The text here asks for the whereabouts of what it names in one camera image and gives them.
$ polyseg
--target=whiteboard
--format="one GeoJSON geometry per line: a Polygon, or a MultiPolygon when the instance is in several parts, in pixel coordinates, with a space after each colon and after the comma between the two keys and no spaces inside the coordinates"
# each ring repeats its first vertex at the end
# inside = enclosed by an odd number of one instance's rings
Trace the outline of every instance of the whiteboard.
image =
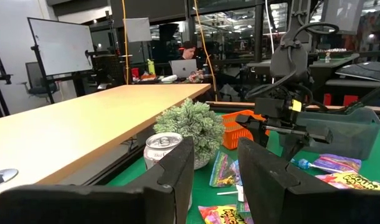
{"type": "Polygon", "coordinates": [[[46,75],[91,70],[85,51],[93,52],[89,26],[28,18],[35,44],[39,46],[46,75]]]}

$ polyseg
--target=green succulent plant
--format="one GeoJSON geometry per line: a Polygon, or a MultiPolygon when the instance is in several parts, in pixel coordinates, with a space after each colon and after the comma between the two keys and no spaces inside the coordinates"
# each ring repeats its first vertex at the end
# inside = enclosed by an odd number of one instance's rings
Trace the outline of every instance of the green succulent plant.
{"type": "Polygon", "coordinates": [[[180,106],[165,110],[156,118],[156,133],[174,132],[183,137],[192,136],[195,159],[209,160],[223,143],[225,126],[221,116],[209,110],[205,103],[186,99],[180,106]]]}

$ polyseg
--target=office chair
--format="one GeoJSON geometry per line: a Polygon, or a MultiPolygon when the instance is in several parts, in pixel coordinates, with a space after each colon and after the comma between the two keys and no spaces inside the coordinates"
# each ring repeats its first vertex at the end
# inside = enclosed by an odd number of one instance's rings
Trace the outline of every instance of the office chair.
{"type": "MultiPolygon", "coordinates": [[[[26,63],[27,75],[29,88],[27,86],[27,82],[18,83],[19,85],[24,85],[27,94],[29,97],[36,96],[38,98],[45,98],[46,102],[49,103],[46,83],[42,77],[42,73],[40,72],[39,64],[37,62],[28,62],[26,63]]],[[[59,87],[56,83],[50,83],[50,90],[53,93],[59,91],[59,87]]]]}

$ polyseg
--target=orange plastic basket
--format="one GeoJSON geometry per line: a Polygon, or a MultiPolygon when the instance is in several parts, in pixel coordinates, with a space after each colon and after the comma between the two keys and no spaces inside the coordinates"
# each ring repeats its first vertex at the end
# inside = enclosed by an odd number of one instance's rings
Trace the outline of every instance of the orange plastic basket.
{"type": "Polygon", "coordinates": [[[235,118],[239,114],[251,115],[255,119],[264,120],[263,117],[260,115],[255,115],[251,110],[243,110],[236,113],[222,115],[223,124],[226,127],[225,133],[223,135],[223,146],[230,150],[237,148],[239,138],[241,137],[246,137],[250,140],[254,140],[250,131],[235,122],[235,118]]]}

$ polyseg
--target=yellow tag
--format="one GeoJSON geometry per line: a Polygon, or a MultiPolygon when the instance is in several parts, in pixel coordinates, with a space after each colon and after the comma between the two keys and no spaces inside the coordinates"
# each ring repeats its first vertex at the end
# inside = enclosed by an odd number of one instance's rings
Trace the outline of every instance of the yellow tag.
{"type": "Polygon", "coordinates": [[[302,110],[302,103],[297,100],[292,100],[292,110],[301,112],[302,110]]]}

